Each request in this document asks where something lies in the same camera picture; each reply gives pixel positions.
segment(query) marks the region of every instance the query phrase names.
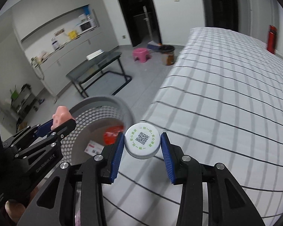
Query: gray plastic basket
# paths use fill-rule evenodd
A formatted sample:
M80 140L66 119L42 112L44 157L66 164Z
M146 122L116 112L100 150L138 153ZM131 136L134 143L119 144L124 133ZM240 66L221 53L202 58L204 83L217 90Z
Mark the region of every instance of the gray plastic basket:
M84 152L94 133L108 126L122 124L124 133L132 126L134 116L127 104L115 96L89 97L70 109L76 119L76 129L62 140L63 159L71 165L85 162L90 155Z

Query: glass coffee table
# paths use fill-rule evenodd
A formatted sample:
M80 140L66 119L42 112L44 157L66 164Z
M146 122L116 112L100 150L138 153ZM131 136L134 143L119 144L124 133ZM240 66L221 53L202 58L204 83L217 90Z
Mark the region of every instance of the glass coffee table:
M83 63L75 67L72 71L70 71L66 77L71 80L73 85L76 87L78 92L81 94L83 98L89 97L89 95L86 93L86 90L91 87L97 80L104 77L107 74L116 74L123 76L125 79L125 83L122 84L116 91L112 93L112 95L117 94L124 86L126 86L131 80L132 77L129 75L126 75L124 68L122 67L120 57L121 52L103 52L102 54L96 56L95 58L91 60L85 60ZM121 73L108 70L106 72L103 72L103 69L113 63L115 60L118 61L118 64L121 68ZM89 85L86 87L83 87L82 84L89 81L92 77L94 77L97 73L101 73L101 75L96 78L94 81L92 81Z

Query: upper cabinet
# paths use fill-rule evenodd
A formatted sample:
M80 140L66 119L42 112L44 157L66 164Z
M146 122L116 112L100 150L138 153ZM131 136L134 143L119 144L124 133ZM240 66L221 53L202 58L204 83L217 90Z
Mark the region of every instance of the upper cabinet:
M56 17L88 4L89 0L21 0L11 8L14 27L22 40Z

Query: red plastic package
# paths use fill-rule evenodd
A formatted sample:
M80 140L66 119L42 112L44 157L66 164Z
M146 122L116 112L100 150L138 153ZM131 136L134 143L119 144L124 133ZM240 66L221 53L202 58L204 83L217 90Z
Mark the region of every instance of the red plastic package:
M104 133L105 144L114 144L119 132L124 132L124 126L109 127Z

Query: checkered tablecloth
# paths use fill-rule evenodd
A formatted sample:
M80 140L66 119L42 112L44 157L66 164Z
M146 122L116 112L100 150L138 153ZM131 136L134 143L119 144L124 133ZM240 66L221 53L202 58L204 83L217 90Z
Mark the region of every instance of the checkered tablecloth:
M265 47L230 30L192 29L143 121L200 163L224 163L273 225L283 212L283 61ZM118 178L103 186L108 224L176 225L181 188L161 151L137 160L124 150Z

